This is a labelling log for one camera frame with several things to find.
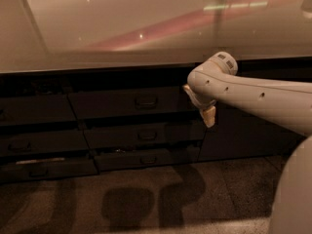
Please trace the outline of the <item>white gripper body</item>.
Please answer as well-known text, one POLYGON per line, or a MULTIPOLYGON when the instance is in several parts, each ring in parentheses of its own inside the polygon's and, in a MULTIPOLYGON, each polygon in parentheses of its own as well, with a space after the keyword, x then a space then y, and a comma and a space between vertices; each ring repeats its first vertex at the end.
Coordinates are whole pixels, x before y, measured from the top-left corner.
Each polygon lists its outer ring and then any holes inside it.
POLYGON ((193 91, 190 92, 189 97, 192 103, 201 110, 206 110, 215 105, 216 100, 212 97, 201 96, 195 94, 193 91))

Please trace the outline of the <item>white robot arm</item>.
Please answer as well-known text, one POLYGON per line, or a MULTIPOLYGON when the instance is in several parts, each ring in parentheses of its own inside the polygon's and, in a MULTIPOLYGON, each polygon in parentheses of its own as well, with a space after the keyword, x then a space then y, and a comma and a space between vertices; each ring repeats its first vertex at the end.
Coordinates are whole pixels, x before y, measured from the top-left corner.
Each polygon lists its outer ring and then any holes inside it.
POLYGON ((188 74, 183 89, 209 128, 220 101, 305 137, 282 171, 268 234, 312 234, 312 84, 237 71, 236 60, 218 52, 188 74))

